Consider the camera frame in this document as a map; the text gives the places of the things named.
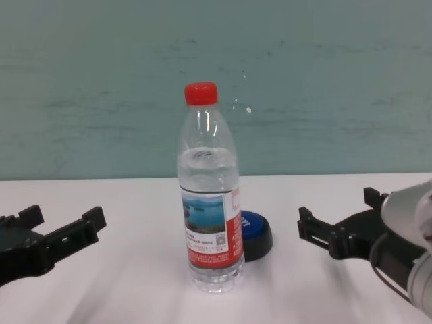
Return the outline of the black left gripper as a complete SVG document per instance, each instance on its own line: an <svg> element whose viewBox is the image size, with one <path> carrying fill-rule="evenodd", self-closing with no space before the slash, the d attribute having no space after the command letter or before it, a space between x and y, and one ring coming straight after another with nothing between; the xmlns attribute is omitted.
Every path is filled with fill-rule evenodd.
<svg viewBox="0 0 432 324"><path fill-rule="evenodd" d="M1 286L50 272L55 263L97 243L97 233L107 225L102 207L94 207L81 219L48 234L32 230L42 223L39 205L17 216L1 216Z"/></svg>

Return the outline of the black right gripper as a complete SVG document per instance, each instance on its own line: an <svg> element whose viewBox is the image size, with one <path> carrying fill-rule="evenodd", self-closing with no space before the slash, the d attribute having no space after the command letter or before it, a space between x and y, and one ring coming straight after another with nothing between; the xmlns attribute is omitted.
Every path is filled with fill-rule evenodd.
<svg viewBox="0 0 432 324"><path fill-rule="evenodd" d="M347 237L341 257L339 236L334 226L314 217L306 207L298 210L300 239L327 250L334 259L364 259L393 281L408 280L414 261L425 253L425 249L409 243L382 221L379 211L389 196L388 193L367 187L363 189L363 194L365 204L372 209L354 214L340 223Z"/></svg>

